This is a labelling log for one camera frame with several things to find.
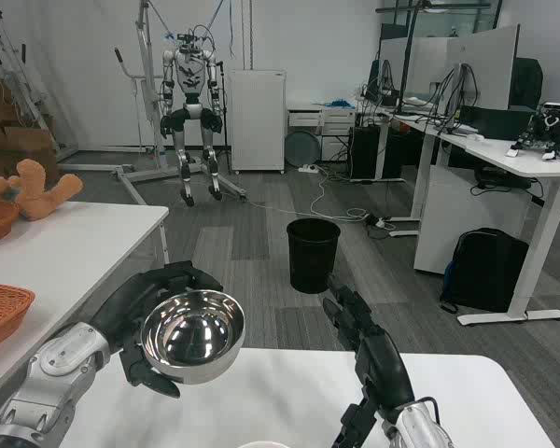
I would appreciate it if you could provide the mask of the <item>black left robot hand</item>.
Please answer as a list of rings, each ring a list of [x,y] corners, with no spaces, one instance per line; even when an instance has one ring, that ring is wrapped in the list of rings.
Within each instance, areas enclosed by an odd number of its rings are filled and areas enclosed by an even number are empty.
[[[193,289],[221,292],[223,286],[212,275],[186,261],[160,269],[137,273],[124,282],[103,303],[90,321],[109,344],[110,353],[119,354],[127,382],[144,385],[161,395],[177,399],[175,381],[153,370],[140,343],[140,332],[149,314],[174,295]]]

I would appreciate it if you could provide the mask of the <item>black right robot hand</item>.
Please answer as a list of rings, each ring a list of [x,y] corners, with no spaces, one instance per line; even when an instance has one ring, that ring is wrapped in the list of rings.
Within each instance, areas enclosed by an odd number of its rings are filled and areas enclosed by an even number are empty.
[[[413,388],[399,350],[388,332],[373,321],[370,306],[335,275],[328,276],[327,284],[333,297],[323,300],[323,309],[342,347],[355,353],[355,373],[363,394],[360,403],[344,412],[332,445],[360,447],[378,417],[388,423],[388,435],[396,434],[399,415],[414,401]]]

